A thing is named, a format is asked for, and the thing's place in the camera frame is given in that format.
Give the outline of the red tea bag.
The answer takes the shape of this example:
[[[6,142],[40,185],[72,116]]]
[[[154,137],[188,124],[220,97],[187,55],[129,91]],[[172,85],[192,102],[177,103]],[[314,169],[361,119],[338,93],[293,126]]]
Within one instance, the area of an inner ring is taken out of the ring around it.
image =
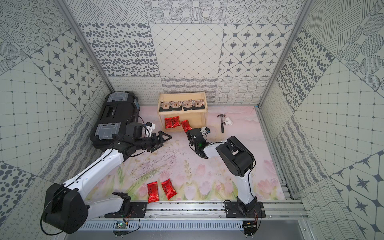
[[[165,129],[169,129],[173,127],[172,118],[165,118]]]
[[[181,121],[181,125],[185,133],[193,129],[188,120]]]
[[[172,128],[177,128],[178,126],[181,126],[180,117],[172,117]]]
[[[162,182],[162,188],[168,200],[178,194],[170,179]]]
[[[154,203],[160,200],[158,182],[147,184],[148,188],[148,203]]]

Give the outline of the black tea bag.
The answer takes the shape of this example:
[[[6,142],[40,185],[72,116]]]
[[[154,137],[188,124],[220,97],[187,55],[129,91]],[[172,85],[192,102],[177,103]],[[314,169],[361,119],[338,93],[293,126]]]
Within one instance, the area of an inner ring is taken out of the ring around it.
[[[193,110],[202,110],[205,108],[206,108],[205,107],[205,101],[203,99],[192,101],[192,109]]]
[[[194,110],[194,101],[193,100],[186,100],[182,101],[182,107],[184,111]]]
[[[159,107],[160,112],[171,112],[172,107],[170,102],[160,102],[160,107]]]
[[[180,101],[170,101],[170,110],[171,111],[181,111],[183,108],[183,103]]]

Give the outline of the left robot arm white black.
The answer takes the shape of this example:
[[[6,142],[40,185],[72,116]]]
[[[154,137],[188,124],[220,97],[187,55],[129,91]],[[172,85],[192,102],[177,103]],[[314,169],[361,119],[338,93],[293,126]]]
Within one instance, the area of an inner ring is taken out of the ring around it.
[[[51,185],[46,191],[40,224],[46,223],[72,234],[96,217],[117,217],[123,221],[131,217],[135,210],[126,193],[113,192],[93,201],[86,201],[86,198],[113,169],[130,157],[136,157],[137,150],[153,153],[172,138],[163,131],[154,133],[153,127],[151,123],[129,123],[125,134],[112,142],[90,166],[61,185]]]

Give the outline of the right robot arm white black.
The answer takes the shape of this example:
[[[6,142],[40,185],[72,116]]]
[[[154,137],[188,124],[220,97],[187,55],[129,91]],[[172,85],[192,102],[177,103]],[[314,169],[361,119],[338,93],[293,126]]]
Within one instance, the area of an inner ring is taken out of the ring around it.
[[[203,159],[220,157],[228,170],[236,177],[239,207],[250,209],[256,206],[257,198],[251,190],[251,171],[256,162],[254,155],[235,136],[226,141],[209,143],[201,129],[186,132],[192,150]]]

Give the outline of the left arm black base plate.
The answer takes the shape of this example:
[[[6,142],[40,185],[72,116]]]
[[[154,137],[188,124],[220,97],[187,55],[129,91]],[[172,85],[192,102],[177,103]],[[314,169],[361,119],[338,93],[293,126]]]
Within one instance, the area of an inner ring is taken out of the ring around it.
[[[141,219],[145,217],[147,205],[148,202],[126,202],[123,203],[123,206],[118,212],[106,214],[104,217],[107,219],[122,219],[124,217]]]

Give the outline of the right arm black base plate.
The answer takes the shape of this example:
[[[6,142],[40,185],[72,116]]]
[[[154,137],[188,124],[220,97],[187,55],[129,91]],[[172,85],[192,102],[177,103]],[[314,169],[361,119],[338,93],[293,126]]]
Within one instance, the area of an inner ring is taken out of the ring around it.
[[[265,208],[262,202],[252,201],[245,205],[242,202],[224,201],[223,207],[227,218],[265,218]]]

